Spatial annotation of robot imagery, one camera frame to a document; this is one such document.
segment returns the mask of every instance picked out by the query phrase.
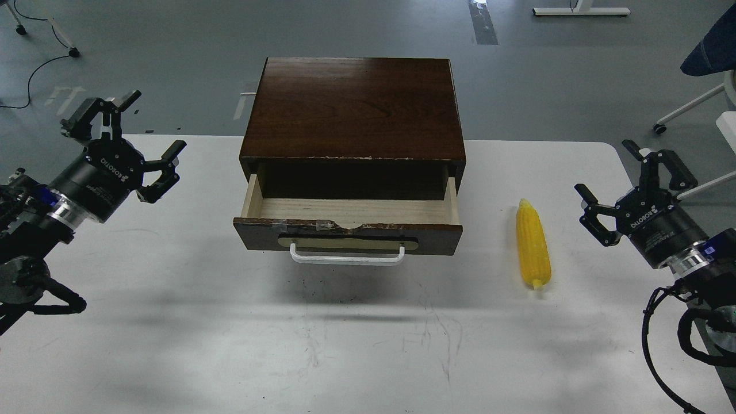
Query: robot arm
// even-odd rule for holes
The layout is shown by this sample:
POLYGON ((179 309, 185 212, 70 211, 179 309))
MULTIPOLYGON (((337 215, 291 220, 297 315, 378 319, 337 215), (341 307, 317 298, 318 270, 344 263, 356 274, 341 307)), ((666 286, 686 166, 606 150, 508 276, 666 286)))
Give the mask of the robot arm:
POLYGON ((708 235, 679 207, 676 194, 698 185, 677 154, 640 149, 633 141, 624 147, 641 163, 639 185, 614 206, 598 203, 584 185, 575 189, 583 198, 580 223, 603 245, 616 245, 626 236, 654 269, 669 267, 675 275, 672 287, 658 288, 644 310, 643 348, 647 365, 662 389, 689 413, 701 413, 670 390, 659 378, 648 352, 648 326, 654 310, 668 296, 696 302, 705 308, 688 309, 680 319, 677 336, 682 350, 710 365, 736 367, 736 230, 708 235), (660 188, 659 165, 671 174, 669 189, 660 188), (615 218, 616 229, 605 228, 599 215, 615 218), (690 333, 695 319, 706 321, 706 331, 722 356, 695 349, 690 333))
POLYGON ((18 169, 0 186, 0 335, 25 312, 37 315, 79 313, 87 306, 78 294, 51 278, 43 258, 59 243, 68 244, 84 220, 105 222, 132 191, 155 203, 178 180, 177 156, 186 143, 174 141, 161 159, 146 161, 122 138, 120 115, 139 96, 134 91, 120 106, 87 99, 69 119, 62 134, 85 148, 48 186, 18 169), (91 122, 102 113, 100 138, 91 138, 91 122), (146 172, 161 172, 143 186, 146 172), (50 292, 66 305, 37 305, 50 292))

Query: robotiq logo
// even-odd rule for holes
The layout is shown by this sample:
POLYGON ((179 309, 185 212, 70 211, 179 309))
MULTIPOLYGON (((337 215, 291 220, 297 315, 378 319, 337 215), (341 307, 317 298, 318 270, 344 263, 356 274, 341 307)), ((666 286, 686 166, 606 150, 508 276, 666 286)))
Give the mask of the robotiq logo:
POLYGON ((650 211, 647 211, 646 214, 644 214, 643 216, 639 217, 639 219, 637 221, 635 221, 632 224, 630 224, 631 228, 637 228, 637 227, 639 227, 639 225, 641 223, 645 222, 646 220, 649 220, 652 216, 654 216, 657 213, 659 213, 657 211, 657 207, 652 206, 650 211))
POLYGON ((123 183, 124 183, 124 182, 125 182, 125 180, 127 180, 127 179, 128 179, 128 176, 127 176, 127 175, 123 175, 123 173, 122 173, 122 172, 118 171, 118 169, 117 169, 117 168, 115 168, 115 166, 114 166, 114 165, 112 165, 112 164, 110 164, 109 162, 107 162, 107 160, 106 160, 106 159, 104 159, 104 158, 103 158, 102 160, 100 160, 100 162, 102 162, 102 165, 106 166, 106 167, 107 167, 107 169, 109 169, 109 170, 110 170, 110 172, 112 172, 112 173, 113 173, 113 174, 114 174, 115 176, 117 176, 117 178, 120 178, 120 181, 121 181, 121 182, 123 182, 123 183))

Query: gray floor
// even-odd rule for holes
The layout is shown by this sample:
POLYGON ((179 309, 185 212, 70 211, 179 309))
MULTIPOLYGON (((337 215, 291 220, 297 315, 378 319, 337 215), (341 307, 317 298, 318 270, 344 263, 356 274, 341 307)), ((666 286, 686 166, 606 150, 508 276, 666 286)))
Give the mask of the gray floor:
MULTIPOLYGON (((238 113, 239 94, 255 90, 268 56, 447 57, 466 139, 606 142, 632 178, 639 171, 620 146, 626 138, 677 151, 701 183, 736 169, 715 126, 726 110, 723 95, 672 121, 662 137, 651 132, 658 118, 723 81, 722 74, 688 77, 679 65, 730 0, 595 2, 630 7, 627 18, 535 18, 532 7, 567 0, 489 0, 493 46, 476 44, 467 0, 41 3, 82 57, 42 68, 30 107, 0 108, 0 177, 23 166, 50 181, 80 151, 59 134, 59 119, 84 97, 135 88, 143 96, 137 114, 124 114, 126 133, 242 135, 252 101, 238 113), (77 92, 51 99, 54 88, 77 92)), ((29 0, 18 9, 40 14, 29 0)), ((47 23, 24 25, 29 34, 16 35, 0 10, 2 105, 23 105, 33 69, 66 53, 47 23)), ((683 206, 716 234, 734 225, 735 188, 728 183, 683 206)))

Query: power cord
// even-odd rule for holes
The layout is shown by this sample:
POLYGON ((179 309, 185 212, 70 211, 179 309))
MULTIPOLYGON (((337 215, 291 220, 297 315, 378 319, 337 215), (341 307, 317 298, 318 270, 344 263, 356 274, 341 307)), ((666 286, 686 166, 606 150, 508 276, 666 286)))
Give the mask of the power cord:
MULTIPOLYGON (((27 16, 27 15, 24 15, 23 13, 19 12, 19 11, 18 11, 18 6, 17 6, 16 4, 15 4, 15 2, 16 2, 16 1, 18 1, 18 0, 13 0, 13 8, 15 9, 15 12, 16 12, 17 14, 19 14, 19 15, 20 15, 21 17, 27 18, 27 19, 29 19, 29 20, 37 20, 37 21, 49 21, 49 20, 48 20, 47 18, 36 18, 36 17, 29 17, 29 16, 27 16)), ((56 29, 54 29, 54 25, 53 25, 53 24, 51 25, 51 31, 52 31, 52 32, 54 33, 54 37, 55 37, 55 38, 56 38, 56 40, 57 40, 57 41, 59 42, 59 44, 61 44, 61 46, 64 46, 65 48, 69 49, 69 46, 66 46, 66 45, 64 44, 64 42, 62 42, 62 41, 61 41, 61 39, 59 39, 59 36, 58 36, 58 35, 56 34, 56 29)))
MULTIPOLYGON (((19 14, 21 17, 27 18, 29 20, 36 20, 36 21, 49 21, 47 18, 36 18, 36 17, 30 17, 30 16, 27 16, 27 15, 24 15, 23 13, 21 13, 20 11, 18 11, 18 5, 16 4, 17 1, 18 0, 13 0, 13 8, 15 9, 15 12, 17 14, 19 14)), ((79 52, 77 51, 76 48, 70 48, 69 46, 65 45, 64 42, 61 41, 61 39, 59 39, 59 36, 56 34, 56 30, 54 29, 54 25, 53 24, 51 25, 51 31, 54 33, 54 37, 59 42, 59 44, 61 46, 64 46, 66 49, 69 49, 69 54, 68 55, 65 55, 65 56, 59 56, 59 57, 54 57, 52 59, 49 59, 46 62, 41 63, 41 65, 38 66, 33 71, 33 73, 31 73, 31 76, 28 78, 28 88, 27 88, 27 91, 28 91, 28 101, 26 102, 25 105, 23 105, 23 106, 0 105, 0 108, 9 108, 9 109, 24 109, 24 108, 27 108, 28 105, 31 105, 31 79, 33 79, 33 75, 36 74, 36 72, 38 71, 38 69, 43 68, 45 65, 53 62, 54 60, 63 59, 64 57, 79 57, 79 52)))
POLYGON ((23 108, 26 108, 26 107, 28 107, 28 105, 31 105, 31 79, 33 79, 33 75, 35 75, 35 74, 36 74, 36 72, 38 71, 38 69, 41 69, 41 68, 43 68, 43 67, 44 67, 44 66, 45 66, 46 64, 48 64, 48 63, 51 63, 51 62, 53 62, 54 60, 59 60, 59 59, 63 59, 64 57, 71 57, 71 56, 69 56, 69 55, 64 55, 64 56, 54 57, 53 59, 49 59, 49 60, 47 60, 46 62, 43 62, 43 63, 41 63, 41 65, 40 65, 40 66, 38 66, 38 67, 36 68, 36 70, 34 70, 34 71, 33 71, 33 73, 31 73, 31 76, 30 76, 30 77, 28 78, 28 102, 26 102, 26 104, 25 104, 25 105, 23 105, 23 106, 8 106, 8 105, 0 105, 0 108, 10 108, 10 109, 23 109, 23 108))

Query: chair wheel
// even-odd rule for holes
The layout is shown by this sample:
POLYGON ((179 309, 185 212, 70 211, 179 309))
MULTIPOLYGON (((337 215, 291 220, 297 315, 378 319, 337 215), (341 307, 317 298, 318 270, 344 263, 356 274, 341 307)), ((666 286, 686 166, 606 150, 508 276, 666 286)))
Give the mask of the chair wheel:
POLYGON ((662 124, 654 124, 654 126, 652 127, 652 130, 657 135, 662 135, 667 130, 667 127, 662 124))

